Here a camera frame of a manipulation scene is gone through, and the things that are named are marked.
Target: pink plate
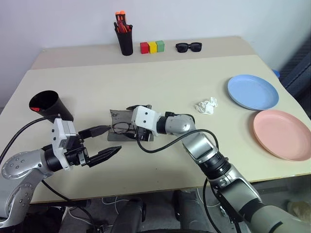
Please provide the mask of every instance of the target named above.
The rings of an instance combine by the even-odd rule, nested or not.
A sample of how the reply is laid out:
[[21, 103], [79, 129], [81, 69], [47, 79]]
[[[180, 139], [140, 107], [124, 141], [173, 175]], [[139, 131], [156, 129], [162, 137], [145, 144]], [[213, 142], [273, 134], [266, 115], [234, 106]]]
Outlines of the pink plate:
[[294, 116], [278, 110], [258, 113], [254, 119], [257, 140], [271, 154], [291, 161], [311, 158], [311, 132]]

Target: pen holder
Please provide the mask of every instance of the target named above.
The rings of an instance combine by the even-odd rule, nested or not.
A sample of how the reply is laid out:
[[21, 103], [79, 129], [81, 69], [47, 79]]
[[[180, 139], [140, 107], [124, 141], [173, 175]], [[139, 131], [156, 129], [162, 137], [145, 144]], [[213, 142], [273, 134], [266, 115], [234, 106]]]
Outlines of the pen holder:
[[119, 33], [116, 29], [116, 34], [119, 40], [121, 52], [124, 56], [133, 54], [133, 41], [132, 41], [132, 30], [127, 33]]

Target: sunglasses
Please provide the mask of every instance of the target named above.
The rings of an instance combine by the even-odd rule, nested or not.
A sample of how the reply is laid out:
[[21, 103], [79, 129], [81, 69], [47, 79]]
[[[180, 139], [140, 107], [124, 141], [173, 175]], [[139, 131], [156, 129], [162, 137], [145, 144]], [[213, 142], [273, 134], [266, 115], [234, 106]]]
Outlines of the sunglasses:
[[178, 52], [187, 52], [188, 49], [191, 49], [192, 52], [199, 52], [202, 49], [202, 43], [194, 42], [191, 44], [187, 43], [178, 43], [176, 44]]

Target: white table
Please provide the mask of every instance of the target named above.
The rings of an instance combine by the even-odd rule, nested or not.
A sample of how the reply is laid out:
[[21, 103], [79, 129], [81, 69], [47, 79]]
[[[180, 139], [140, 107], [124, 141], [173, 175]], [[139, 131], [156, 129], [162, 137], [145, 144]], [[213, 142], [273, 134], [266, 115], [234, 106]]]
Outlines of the white table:
[[[252, 131], [257, 112], [238, 106], [227, 94], [226, 85], [232, 76], [253, 74], [262, 77], [279, 93], [280, 100], [274, 109], [293, 114], [311, 128], [303, 109], [270, 68], [238, 37], [198, 41], [203, 43], [201, 53], [177, 53], [174, 50], [177, 41], [166, 42], [163, 53], [139, 54], [135, 49], [135, 54], [129, 57], [123, 57], [116, 45], [46, 50], [35, 61], [33, 70], [26, 73], [0, 115], [0, 150], [17, 130], [39, 117], [28, 108], [31, 97], [50, 89], [58, 92], [74, 115], [77, 131], [111, 124], [110, 109], [124, 110], [135, 104], [151, 104], [159, 112], [192, 114], [198, 129], [209, 129], [217, 135], [221, 153], [229, 157], [249, 181], [310, 173], [310, 160], [290, 162], [267, 152]], [[194, 104], [209, 97], [218, 99], [219, 106], [214, 114], [207, 116], [196, 112]], [[27, 129], [6, 158], [50, 144], [51, 128], [51, 123], [46, 121]], [[156, 149], [174, 139], [161, 135], [155, 137], [154, 142], [143, 145]], [[89, 155], [117, 145], [122, 145], [122, 149], [107, 162], [92, 168], [75, 166], [70, 172], [58, 171], [46, 179], [47, 183], [71, 199], [203, 185], [203, 173], [180, 143], [147, 154], [135, 142], [108, 142], [107, 134], [85, 142]], [[37, 187], [33, 202], [54, 200], [60, 198], [41, 184]]]

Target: white paper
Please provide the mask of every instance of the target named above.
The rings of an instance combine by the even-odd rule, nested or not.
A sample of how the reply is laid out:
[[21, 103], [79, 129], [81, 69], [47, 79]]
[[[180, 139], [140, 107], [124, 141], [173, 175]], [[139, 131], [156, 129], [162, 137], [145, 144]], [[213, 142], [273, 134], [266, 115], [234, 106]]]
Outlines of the white paper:
[[217, 106], [217, 99], [211, 97], [209, 100], [198, 102], [194, 107], [199, 113], [212, 115], [214, 113], [214, 108]]

